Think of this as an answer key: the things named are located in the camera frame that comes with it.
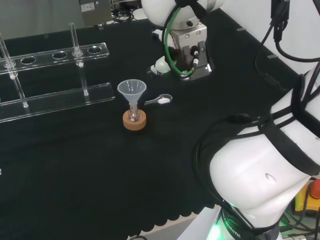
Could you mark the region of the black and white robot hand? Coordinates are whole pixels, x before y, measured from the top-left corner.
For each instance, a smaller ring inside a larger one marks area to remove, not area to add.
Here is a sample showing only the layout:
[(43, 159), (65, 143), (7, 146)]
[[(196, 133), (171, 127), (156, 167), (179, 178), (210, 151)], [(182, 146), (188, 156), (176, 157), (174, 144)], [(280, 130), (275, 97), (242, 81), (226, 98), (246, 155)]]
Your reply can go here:
[(171, 29), (163, 50), (163, 56), (148, 69), (152, 77), (171, 72), (182, 81), (191, 81), (209, 76), (214, 69), (207, 47), (207, 26), (201, 22), (190, 29)]

